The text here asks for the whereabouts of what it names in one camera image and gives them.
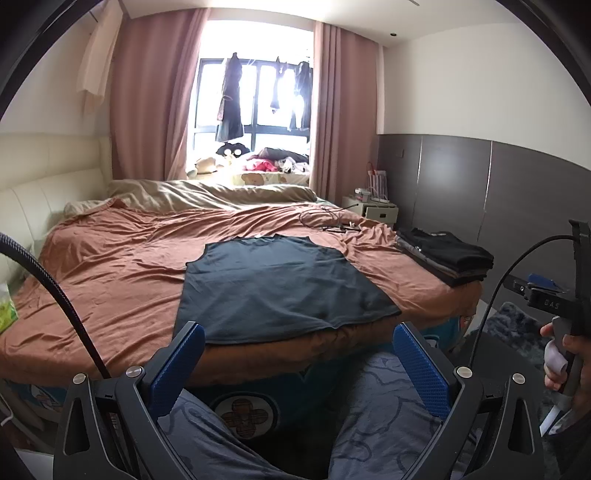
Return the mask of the dark grey sleeveless shirt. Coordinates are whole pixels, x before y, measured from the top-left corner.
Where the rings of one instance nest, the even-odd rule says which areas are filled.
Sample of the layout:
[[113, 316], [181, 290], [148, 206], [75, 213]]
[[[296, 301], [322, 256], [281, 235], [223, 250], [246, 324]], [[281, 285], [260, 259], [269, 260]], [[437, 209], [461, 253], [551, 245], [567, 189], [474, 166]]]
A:
[[193, 321], [209, 345], [283, 341], [365, 325], [400, 308], [342, 253], [308, 237], [235, 238], [187, 263], [174, 329]]

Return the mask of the stack of folded dark clothes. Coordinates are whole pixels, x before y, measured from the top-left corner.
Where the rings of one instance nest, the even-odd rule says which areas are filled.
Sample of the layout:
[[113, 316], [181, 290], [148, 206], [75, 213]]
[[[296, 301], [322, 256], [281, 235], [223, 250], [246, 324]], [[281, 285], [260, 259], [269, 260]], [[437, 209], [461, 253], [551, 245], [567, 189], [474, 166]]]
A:
[[448, 231], [426, 232], [413, 228], [396, 233], [394, 245], [450, 287], [482, 282], [494, 267], [486, 249], [466, 243]]

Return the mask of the hanging dark clothes right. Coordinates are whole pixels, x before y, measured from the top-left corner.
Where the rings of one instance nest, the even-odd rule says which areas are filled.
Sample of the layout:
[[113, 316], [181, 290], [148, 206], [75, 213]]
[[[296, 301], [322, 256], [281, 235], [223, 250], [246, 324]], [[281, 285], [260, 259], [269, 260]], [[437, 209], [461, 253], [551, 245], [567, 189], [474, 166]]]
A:
[[[290, 112], [290, 121], [287, 125], [288, 131], [301, 131], [311, 128], [311, 96], [312, 78], [314, 69], [308, 61], [301, 61], [297, 65], [290, 65], [280, 61], [276, 57], [274, 62], [276, 79], [273, 83], [273, 97], [270, 102], [270, 109], [273, 113]], [[288, 96], [287, 101], [280, 101], [280, 81], [288, 72], [294, 73], [293, 93]]]

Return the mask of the dark grey fluffy rug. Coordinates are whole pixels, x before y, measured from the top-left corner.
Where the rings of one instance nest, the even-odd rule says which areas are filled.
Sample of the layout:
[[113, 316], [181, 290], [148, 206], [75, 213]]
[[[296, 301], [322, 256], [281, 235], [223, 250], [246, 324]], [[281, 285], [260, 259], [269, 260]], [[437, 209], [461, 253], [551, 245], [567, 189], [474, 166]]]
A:
[[492, 314], [484, 328], [485, 333], [501, 340], [542, 370], [549, 339], [543, 337], [540, 330], [541, 324], [512, 302], [505, 302]]

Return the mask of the patterned grey pyjama legs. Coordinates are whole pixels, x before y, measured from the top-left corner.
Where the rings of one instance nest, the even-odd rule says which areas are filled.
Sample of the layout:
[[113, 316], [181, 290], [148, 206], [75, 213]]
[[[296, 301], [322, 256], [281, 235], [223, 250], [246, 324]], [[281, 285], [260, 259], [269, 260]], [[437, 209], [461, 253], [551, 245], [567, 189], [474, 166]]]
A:
[[398, 357], [353, 356], [327, 400], [276, 433], [238, 438], [221, 416], [182, 392], [159, 427], [197, 479], [401, 479], [441, 425]]

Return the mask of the teal cartoon bed sheet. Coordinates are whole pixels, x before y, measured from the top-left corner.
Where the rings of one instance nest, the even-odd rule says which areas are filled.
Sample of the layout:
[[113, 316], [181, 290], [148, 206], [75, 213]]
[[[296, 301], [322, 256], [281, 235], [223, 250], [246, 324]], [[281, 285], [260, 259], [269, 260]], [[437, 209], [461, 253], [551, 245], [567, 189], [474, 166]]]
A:
[[[451, 350], [460, 338], [460, 318], [421, 331], [426, 341], [444, 352]], [[192, 395], [221, 416], [238, 438], [262, 436], [277, 425], [297, 421], [325, 402], [338, 389], [345, 387], [346, 377], [353, 371], [353, 360], [360, 354], [386, 352], [394, 354], [392, 343], [367, 347], [346, 357], [318, 362], [301, 372], [276, 375], [238, 385], [186, 387]], [[58, 422], [66, 389], [6, 380], [8, 388], [38, 415]], [[242, 426], [233, 421], [243, 420]]]

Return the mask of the green tissue pack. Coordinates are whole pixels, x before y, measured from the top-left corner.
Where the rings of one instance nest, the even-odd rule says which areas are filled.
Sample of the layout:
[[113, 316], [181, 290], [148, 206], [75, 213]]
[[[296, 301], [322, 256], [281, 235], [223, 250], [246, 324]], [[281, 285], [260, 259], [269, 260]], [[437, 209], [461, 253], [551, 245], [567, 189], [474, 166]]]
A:
[[18, 320], [18, 313], [8, 285], [0, 284], [0, 332], [3, 333]]

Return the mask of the white bedside table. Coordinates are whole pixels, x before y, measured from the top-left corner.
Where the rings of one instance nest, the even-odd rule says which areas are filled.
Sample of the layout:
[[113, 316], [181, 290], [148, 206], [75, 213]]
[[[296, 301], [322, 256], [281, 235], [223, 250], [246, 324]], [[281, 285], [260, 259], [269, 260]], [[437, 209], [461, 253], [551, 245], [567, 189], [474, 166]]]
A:
[[397, 224], [399, 216], [399, 208], [393, 203], [374, 200], [363, 202], [353, 196], [342, 197], [342, 208], [390, 227]]

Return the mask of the beige duvet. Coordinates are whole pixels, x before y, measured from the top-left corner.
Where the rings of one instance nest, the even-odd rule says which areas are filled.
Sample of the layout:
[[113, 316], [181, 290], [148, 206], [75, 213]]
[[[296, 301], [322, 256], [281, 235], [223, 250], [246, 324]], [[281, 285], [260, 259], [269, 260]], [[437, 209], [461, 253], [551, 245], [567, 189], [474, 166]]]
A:
[[290, 184], [263, 186], [207, 185], [197, 181], [113, 180], [106, 200], [68, 202], [65, 218], [82, 215], [118, 199], [126, 207], [144, 211], [170, 213], [186, 209], [243, 210], [270, 205], [315, 203], [317, 195], [308, 187]]

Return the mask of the pile of toys on sill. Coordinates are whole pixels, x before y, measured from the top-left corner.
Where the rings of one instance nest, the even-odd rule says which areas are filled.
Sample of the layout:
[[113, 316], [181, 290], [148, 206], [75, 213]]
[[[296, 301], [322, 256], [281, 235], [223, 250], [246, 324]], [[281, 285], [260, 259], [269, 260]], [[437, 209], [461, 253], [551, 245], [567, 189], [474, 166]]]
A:
[[266, 147], [252, 152], [242, 143], [223, 143], [211, 153], [194, 154], [187, 178], [207, 185], [310, 185], [308, 155]]

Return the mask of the cream leather headboard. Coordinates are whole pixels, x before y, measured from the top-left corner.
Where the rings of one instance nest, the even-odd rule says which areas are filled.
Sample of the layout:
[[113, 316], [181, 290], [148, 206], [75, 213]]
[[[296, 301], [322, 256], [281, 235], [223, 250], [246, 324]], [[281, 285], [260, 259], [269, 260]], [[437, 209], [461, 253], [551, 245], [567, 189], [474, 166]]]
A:
[[111, 179], [107, 136], [3, 134], [1, 231], [37, 256], [64, 207], [104, 199]]

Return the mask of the pink right curtain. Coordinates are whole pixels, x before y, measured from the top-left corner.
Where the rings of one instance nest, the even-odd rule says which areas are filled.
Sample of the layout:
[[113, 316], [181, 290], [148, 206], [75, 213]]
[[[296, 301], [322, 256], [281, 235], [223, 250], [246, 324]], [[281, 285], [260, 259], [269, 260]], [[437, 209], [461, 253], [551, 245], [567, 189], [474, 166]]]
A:
[[378, 152], [379, 45], [315, 24], [311, 189], [338, 203], [367, 183]]

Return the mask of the hanging dark jacket left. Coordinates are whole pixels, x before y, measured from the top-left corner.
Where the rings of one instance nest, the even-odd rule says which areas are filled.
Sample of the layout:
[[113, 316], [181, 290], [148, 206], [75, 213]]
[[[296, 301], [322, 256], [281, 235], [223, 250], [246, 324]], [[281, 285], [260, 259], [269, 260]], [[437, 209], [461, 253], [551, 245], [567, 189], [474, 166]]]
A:
[[233, 53], [225, 61], [221, 104], [219, 104], [218, 108], [218, 125], [215, 132], [217, 142], [229, 142], [243, 135], [239, 98], [240, 79], [242, 79], [242, 62], [240, 62], [238, 54]]

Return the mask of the pink left curtain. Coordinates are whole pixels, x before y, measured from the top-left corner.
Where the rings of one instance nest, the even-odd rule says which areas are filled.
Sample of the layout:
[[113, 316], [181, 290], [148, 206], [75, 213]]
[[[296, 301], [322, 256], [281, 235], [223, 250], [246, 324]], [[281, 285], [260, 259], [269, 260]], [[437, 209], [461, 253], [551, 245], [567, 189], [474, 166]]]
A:
[[190, 96], [209, 13], [177, 10], [123, 23], [110, 89], [115, 179], [185, 177]]

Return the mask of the cream hanging cloth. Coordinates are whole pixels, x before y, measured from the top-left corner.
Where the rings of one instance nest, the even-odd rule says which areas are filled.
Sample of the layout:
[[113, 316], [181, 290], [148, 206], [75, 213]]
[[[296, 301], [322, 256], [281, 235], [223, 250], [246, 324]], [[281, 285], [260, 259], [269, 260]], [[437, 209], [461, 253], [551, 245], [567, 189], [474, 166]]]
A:
[[93, 30], [78, 71], [77, 92], [84, 94], [83, 113], [94, 113], [103, 103], [113, 53], [124, 12], [117, 0], [104, 5]]

